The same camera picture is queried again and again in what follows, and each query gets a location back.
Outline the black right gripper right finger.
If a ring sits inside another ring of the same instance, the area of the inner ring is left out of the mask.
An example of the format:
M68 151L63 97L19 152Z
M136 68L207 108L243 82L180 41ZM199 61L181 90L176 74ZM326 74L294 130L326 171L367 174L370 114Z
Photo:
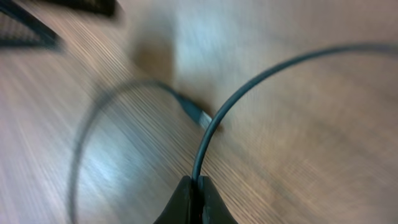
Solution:
M198 181L202 224L238 224L208 176Z

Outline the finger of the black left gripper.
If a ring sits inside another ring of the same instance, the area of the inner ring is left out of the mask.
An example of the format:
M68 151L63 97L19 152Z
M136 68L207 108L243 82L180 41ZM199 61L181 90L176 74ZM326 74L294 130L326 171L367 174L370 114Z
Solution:
M35 16L10 0L1 1L1 48L56 49L59 36Z
M117 0L46 0L52 4L71 9L113 17L116 13Z

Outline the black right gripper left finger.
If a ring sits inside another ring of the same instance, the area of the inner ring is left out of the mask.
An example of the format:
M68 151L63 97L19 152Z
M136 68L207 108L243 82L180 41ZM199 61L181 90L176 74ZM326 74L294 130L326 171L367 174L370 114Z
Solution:
M154 224L189 224L192 197L191 177L183 176Z

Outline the black USB cable thick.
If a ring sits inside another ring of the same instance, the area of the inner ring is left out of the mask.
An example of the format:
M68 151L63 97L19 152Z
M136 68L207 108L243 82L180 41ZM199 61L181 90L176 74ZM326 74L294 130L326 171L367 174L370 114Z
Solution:
M292 57L286 61L278 63L267 70L264 70L260 74L256 75L254 78L250 79L243 86L237 89L222 105L222 107L216 112L214 118L207 127L204 136L199 145L194 164L192 169L192 180L197 183L201 173L201 167L205 158L206 151L210 144L210 141L220 125L222 119L226 116L227 112L252 88L260 84L260 82L265 79L275 75L276 73L297 65L299 63L320 58L322 56L339 54L344 52L376 52L383 54L396 54L397 44L392 43L359 43L359 44L345 44L337 45L332 47L327 47L324 49L314 50L298 56Z

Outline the black USB cable thin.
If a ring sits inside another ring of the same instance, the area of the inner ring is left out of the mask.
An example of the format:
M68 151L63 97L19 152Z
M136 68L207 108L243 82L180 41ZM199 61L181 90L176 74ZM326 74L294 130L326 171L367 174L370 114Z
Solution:
M80 126L75 141L75 147L73 150L73 159L70 166L70 175L68 180L68 205L67 213L69 222L72 224L78 223L77 213L77 193L78 193L78 180L80 175L81 159L84 154L84 144L86 138L90 135L91 129L94 128L95 122L100 113L109 106L113 100L119 95L134 91L138 88L158 88L170 95L172 95L185 114L197 125L203 129L207 129L212 122L212 117L205 112L205 110L199 106L193 100L183 96L181 93L175 91L172 87L159 80L129 80L118 84L117 86L105 89L101 92L99 97L92 104L84 118L84 123Z

